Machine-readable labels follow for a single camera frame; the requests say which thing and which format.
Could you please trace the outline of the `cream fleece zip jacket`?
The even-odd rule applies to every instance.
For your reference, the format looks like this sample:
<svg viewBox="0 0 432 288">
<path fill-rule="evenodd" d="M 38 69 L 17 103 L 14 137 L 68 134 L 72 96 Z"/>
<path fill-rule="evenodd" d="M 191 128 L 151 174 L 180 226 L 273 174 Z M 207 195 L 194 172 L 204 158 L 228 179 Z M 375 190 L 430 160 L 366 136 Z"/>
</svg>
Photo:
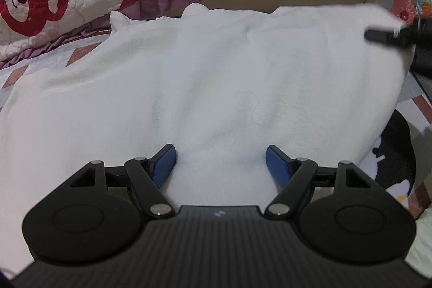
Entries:
<svg viewBox="0 0 432 288">
<path fill-rule="evenodd" d="M 365 41 L 402 25 L 372 4 L 266 14 L 188 6 L 110 15 L 111 35 L 63 68 L 21 76 L 1 109 L 1 267 L 32 260 L 27 212 L 88 161 L 124 164 L 170 143 L 180 205 L 258 205 L 277 188 L 269 145 L 322 166 L 361 161 L 393 114 L 412 51 Z"/>
</svg>

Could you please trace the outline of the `light green bed sheet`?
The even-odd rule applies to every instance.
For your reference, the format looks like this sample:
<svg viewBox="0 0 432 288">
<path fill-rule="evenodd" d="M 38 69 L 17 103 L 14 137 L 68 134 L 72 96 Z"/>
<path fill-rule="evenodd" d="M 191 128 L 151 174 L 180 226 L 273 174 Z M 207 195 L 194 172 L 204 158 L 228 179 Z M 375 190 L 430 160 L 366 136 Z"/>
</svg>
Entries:
<svg viewBox="0 0 432 288">
<path fill-rule="evenodd" d="M 409 249 L 406 262 L 416 271 L 431 277 L 431 209 L 427 209 L 416 220 L 417 234 Z"/>
</svg>

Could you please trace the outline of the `checkered grey pink blanket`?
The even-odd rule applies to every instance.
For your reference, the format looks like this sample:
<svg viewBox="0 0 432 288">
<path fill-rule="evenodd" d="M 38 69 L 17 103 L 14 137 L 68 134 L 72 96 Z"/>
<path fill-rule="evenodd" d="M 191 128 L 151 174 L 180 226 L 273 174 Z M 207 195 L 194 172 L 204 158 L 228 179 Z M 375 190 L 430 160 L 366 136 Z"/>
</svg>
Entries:
<svg viewBox="0 0 432 288">
<path fill-rule="evenodd" d="M 63 68 L 88 55 L 108 38 L 101 31 L 87 38 L 74 38 L 48 45 L 36 56 L 15 56 L 1 62 L 1 106 L 14 84 L 25 74 L 44 68 Z M 415 219 L 431 204 L 431 192 L 426 188 L 429 171 L 422 171 L 421 137 L 431 127 L 431 103 L 413 74 L 408 74 L 390 122 L 374 143 L 360 168 L 376 179 L 397 199 Z"/>
</svg>

